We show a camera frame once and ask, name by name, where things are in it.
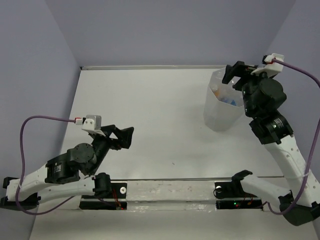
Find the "orange juice bottle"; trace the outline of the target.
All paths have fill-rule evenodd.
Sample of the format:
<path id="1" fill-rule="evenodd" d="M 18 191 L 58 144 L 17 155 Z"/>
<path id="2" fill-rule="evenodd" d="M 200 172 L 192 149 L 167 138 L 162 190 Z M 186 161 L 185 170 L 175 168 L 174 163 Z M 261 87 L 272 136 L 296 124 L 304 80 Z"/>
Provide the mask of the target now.
<path id="1" fill-rule="evenodd" d="M 220 87 L 218 85 L 214 85 L 211 88 L 211 91 L 213 92 L 213 94 L 215 95 L 215 97 L 218 99 L 220 96 Z"/>

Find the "blue label bottle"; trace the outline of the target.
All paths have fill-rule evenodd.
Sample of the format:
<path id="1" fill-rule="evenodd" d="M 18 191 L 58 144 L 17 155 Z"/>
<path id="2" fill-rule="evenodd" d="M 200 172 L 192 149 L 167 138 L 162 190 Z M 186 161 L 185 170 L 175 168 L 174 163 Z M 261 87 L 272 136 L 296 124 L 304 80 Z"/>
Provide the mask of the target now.
<path id="1" fill-rule="evenodd" d="M 231 99 L 231 98 L 224 98 L 222 100 L 222 102 L 226 103 L 226 104 L 229 104 L 229 105 L 232 105 L 232 106 L 237 106 L 237 103 L 234 99 Z"/>

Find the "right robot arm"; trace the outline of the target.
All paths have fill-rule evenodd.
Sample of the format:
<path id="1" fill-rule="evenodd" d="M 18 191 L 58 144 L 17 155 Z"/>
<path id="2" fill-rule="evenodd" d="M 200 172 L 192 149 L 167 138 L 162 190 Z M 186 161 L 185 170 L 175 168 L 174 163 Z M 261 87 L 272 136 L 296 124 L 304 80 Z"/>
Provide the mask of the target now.
<path id="1" fill-rule="evenodd" d="M 229 193 L 238 197 L 245 194 L 260 197 L 269 209 L 277 207 L 276 215 L 294 226 L 301 226 L 320 216 L 320 183 L 310 169 L 312 158 L 304 159 L 293 129 L 279 112 L 287 96 L 275 76 L 284 66 L 282 60 L 272 56 L 265 58 L 263 67 L 238 61 L 226 66 L 222 83 L 238 78 L 233 88 L 242 93 L 245 115 L 251 118 L 251 130 L 279 166 L 288 188 L 243 170 L 232 176 L 221 194 L 223 198 Z"/>

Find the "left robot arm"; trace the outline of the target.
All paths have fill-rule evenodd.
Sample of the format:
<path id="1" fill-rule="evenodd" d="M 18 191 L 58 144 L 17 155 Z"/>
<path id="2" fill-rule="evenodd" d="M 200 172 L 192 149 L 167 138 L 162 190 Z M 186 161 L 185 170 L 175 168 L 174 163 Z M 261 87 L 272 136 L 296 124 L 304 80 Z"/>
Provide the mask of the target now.
<path id="1" fill-rule="evenodd" d="M 130 148 L 134 127 L 119 129 L 114 124 L 87 126 L 84 123 L 81 129 L 92 138 L 92 143 L 80 143 L 68 149 L 23 179 L 6 177 L 1 208 L 32 210 L 40 203 L 58 198 L 87 195 L 103 199 L 111 195 L 110 176 L 97 170 L 109 150 Z"/>

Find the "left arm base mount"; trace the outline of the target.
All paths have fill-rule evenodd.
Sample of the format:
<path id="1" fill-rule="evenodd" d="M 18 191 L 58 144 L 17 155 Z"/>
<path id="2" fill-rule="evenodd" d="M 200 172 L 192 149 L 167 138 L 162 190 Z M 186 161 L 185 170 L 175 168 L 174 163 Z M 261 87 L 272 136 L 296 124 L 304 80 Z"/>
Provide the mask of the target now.
<path id="1" fill-rule="evenodd" d="M 107 197 L 101 201 L 95 196 L 82 195 L 79 208 L 81 210 L 125 211 L 128 206 L 127 188 L 126 181 L 112 181 L 112 191 Z"/>

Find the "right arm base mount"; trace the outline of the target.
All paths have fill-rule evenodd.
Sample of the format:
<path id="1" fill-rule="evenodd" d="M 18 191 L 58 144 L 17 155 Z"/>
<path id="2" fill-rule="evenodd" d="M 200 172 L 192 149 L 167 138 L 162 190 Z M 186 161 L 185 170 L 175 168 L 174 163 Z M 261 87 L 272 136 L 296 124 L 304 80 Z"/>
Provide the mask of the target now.
<path id="1" fill-rule="evenodd" d="M 263 209 L 261 198 L 244 192 L 241 186 L 237 187 L 232 181 L 215 182 L 213 195 L 218 210 Z"/>

